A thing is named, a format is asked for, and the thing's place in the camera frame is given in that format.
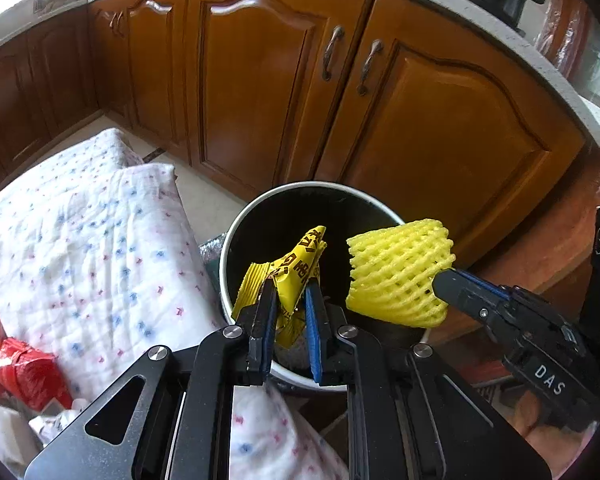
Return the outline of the right hand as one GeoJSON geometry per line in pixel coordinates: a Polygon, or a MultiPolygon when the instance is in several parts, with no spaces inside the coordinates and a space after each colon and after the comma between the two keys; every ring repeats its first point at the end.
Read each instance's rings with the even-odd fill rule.
{"type": "Polygon", "coordinates": [[[560,479],[576,461],[597,430],[596,422],[582,432],[559,429],[540,423],[541,402],[530,391],[517,401],[509,422],[550,467],[554,479],[560,479]]]}

